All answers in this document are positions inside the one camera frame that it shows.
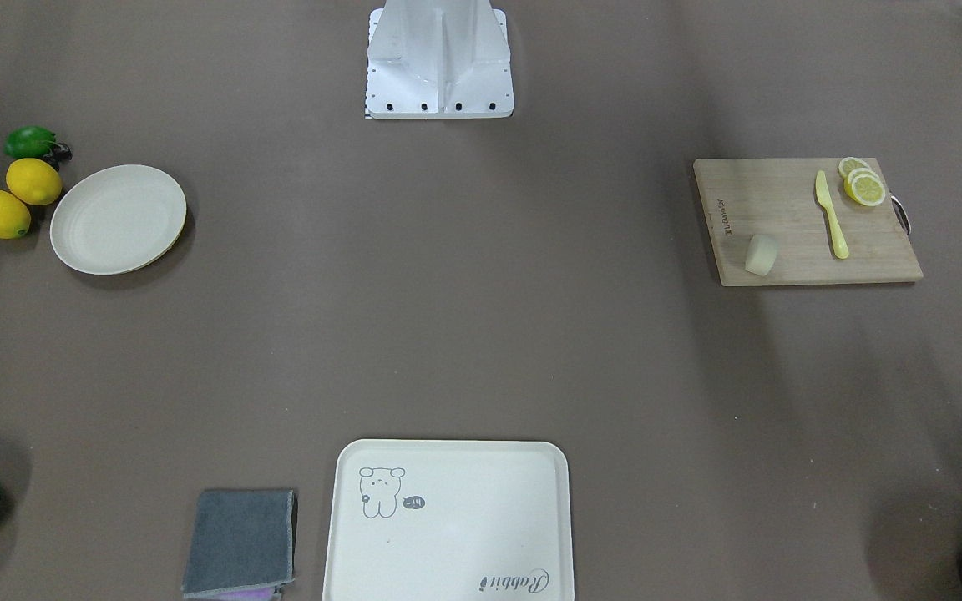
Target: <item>wooden cutting board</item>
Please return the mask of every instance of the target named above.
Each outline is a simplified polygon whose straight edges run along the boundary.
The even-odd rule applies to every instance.
[[[884,185],[878,161],[866,160]],[[839,161],[698,159],[692,164],[722,285],[878,284],[923,279],[893,206],[888,201],[878,206],[852,201],[837,172]],[[844,260],[833,256],[826,215],[814,198],[819,170],[826,174],[833,209],[848,241]],[[770,235],[778,242],[778,259],[765,277],[744,269],[753,235]]]

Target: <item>yellow knife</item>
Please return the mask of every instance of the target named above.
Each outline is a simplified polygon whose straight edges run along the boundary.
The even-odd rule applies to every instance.
[[[837,213],[833,212],[833,201],[829,199],[829,187],[826,186],[826,172],[816,174],[816,199],[818,206],[826,212],[826,222],[829,225],[829,244],[833,247],[833,256],[839,259],[848,258],[848,243],[844,242],[841,225],[837,222]]]

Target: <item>rectangular tray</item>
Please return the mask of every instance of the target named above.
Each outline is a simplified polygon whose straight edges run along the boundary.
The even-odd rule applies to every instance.
[[[361,440],[337,460],[326,601],[572,601],[570,475],[549,442]]]

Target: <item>gray towel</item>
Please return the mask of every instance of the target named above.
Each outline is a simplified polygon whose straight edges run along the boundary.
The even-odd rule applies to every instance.
[[[203,491],[184,570],[184,598],[209,598],[291,582],[295,493]]]

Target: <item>purple cloth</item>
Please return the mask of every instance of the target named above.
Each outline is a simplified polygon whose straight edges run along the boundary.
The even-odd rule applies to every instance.
[[[207,601],[268,601],[274,598],[274,587],[253,588],[252,590],[237,590],[235,593],[215,594],[207,597]]]

